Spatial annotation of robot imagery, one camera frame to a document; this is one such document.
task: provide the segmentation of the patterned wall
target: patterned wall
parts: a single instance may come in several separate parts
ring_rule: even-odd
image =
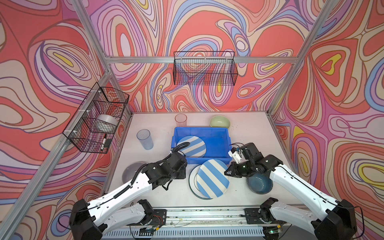
[[[383,1],[340,1],[273,115],[300,176],[361,206],[371,240],[384,239],[383,37]]]
[[[236,56],[296,56],[322,5],[322,0],[86,1],[110,56],[223,50]],[[133,111],[266,110],[289,67],[238,64],[234,87],[202,87],[175,86],[173,64],[112,65]]]
[[[0,221],[102,75],[68,0],[0,1]],[[108,154],[67,149],[13,239],[69,237],[57,215],[100,194],[125,123]]]

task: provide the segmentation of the dark blue bowl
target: dark blue bowl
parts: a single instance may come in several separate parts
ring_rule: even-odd
[[[266,194],[272,190],[273,181],[260,173],[255,173],[251,177],[247,177],[248,186],[257,194]]]

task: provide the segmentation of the black wire basket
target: black wire basket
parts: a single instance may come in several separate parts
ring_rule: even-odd
[[[94,98],[75,127],[63,132],[81,152],[108,152],[129,100],[128,94],[116,88],[97,86]]]
[[[175,85],[232,85],[238,76],[233,51],[175,51]]]

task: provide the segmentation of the blue plastic bin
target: blue plastic bin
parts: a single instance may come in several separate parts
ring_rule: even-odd
[[[215,158],[229,164],[232,158],[228,155],[231,150],[231,138],[225,127],[176,127],[172,137],[171,147],[186,136],[196,136],[205,142],[207,151],[204,157],[187,157],[188,164],[203,164],[209,159]]]

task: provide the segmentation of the green bowl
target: green bowl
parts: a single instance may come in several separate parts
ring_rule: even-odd
[[[231,126],[231,122],[228,120],[228,118],[222,116],[222,115],[216,115],[209,120],[209,125],[211,127],[226,127],[229,128]]]

